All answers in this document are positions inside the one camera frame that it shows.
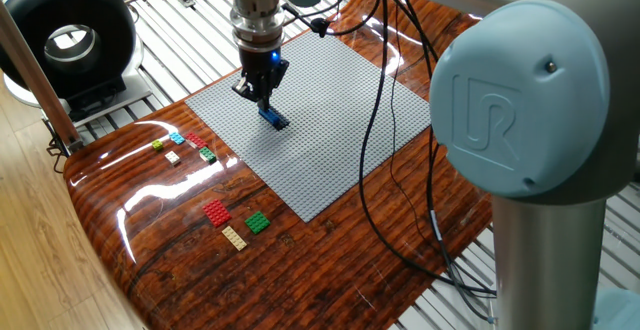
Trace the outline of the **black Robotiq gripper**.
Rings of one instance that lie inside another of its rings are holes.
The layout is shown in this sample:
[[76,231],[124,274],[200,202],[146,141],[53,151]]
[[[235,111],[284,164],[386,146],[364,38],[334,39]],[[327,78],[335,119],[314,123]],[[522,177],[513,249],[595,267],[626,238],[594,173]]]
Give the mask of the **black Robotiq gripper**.
[[242,98],[258,103],[263,111],[270,109],[270,97],[278,88],[289,67],[289,62],[281,57],[281,48],[266,52],[239,51],[242,76],[231,89]]

